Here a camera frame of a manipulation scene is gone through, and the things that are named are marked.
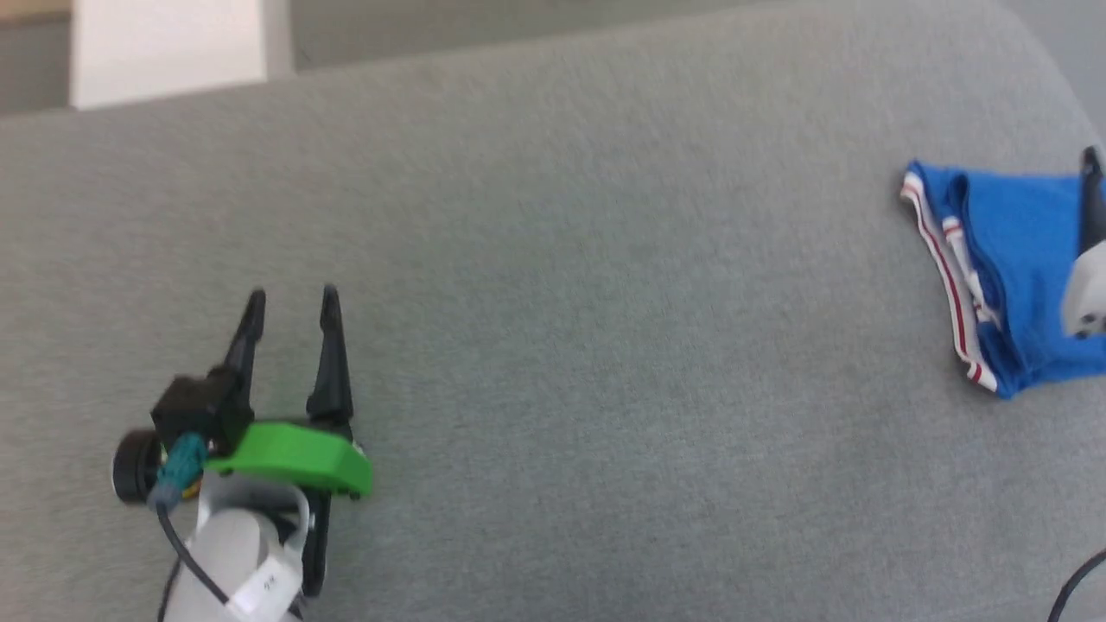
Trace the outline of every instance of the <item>green bracket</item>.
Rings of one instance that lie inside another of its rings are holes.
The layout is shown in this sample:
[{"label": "green bracket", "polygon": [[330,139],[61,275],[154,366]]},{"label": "green bracket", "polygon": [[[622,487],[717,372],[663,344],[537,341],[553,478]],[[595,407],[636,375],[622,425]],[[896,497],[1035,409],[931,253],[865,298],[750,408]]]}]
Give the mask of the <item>green bracket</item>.
[{"label": "green bracket", "polygon": [[368,458],[341,436],[280,422],[254,422],[234,455],[212,458],[206,468],[238,471],[363,497],[373,489]]}]

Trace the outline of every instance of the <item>white label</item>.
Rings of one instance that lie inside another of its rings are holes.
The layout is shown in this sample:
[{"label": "white label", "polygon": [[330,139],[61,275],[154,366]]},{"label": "white label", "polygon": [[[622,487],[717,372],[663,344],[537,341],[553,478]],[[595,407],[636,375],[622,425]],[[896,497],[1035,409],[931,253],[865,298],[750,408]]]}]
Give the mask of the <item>white label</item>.
[{"label": "white label", "polygon": [[279,622],[303,584],[303,571],[283,554],[270,554],[227,602],[241,622]]}]

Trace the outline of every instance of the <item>folded blue garment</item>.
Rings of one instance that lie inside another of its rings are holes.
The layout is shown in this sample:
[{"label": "folded blue garment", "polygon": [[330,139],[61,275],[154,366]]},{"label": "folded blue garment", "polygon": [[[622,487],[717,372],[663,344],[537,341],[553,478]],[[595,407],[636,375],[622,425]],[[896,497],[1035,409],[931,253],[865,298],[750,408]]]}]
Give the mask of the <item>folded blue garment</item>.
[{"label": "folded blue garment", "polygon": [[1064,334],[1078,255],[1079,178],[910,164],[901,196],[945,281],[968,377],[1001,397],[1106,372],[1106,339]]}]

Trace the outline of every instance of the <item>blue cloth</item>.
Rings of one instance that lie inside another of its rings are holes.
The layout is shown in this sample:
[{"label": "blue cloth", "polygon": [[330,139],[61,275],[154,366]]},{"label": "blue cloth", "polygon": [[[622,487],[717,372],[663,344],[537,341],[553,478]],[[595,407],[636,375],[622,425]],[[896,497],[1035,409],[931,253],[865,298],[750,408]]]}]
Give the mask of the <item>blue cloth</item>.
[{"label": "blue cloth", "polygon": [[1013,397],[1043,382],[1106,372],[1106,338],[1063,331],[1061,304],[1077,256],[1079,178],[1003,176],[914,162],[938,222],[960,220],[988,307],[1001,325],[979,322],[980,349]]}]

